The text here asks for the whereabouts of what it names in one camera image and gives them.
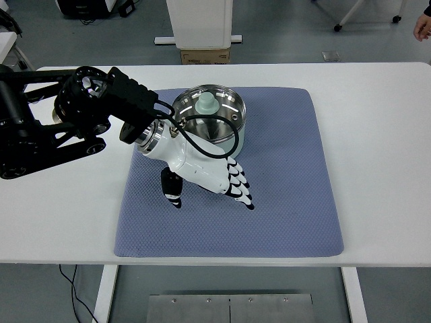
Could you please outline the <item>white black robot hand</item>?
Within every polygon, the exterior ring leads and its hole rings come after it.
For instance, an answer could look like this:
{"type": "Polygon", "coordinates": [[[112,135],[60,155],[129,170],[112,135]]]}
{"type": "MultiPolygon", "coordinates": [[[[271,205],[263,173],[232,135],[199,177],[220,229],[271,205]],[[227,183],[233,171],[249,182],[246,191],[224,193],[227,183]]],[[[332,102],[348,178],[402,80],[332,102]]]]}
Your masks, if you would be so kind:
{"type": "Polygon", "coordinates": [[[235,159],[214,159],[203,155],[183,134],[171,137],[169,128],[153,137],[138,150],[150,159],[167,163],[161,172],[162,192],[176,208],[181,208],[183,180],[216,194],[224,194],[254,209],[249,184],[235,159]]]}

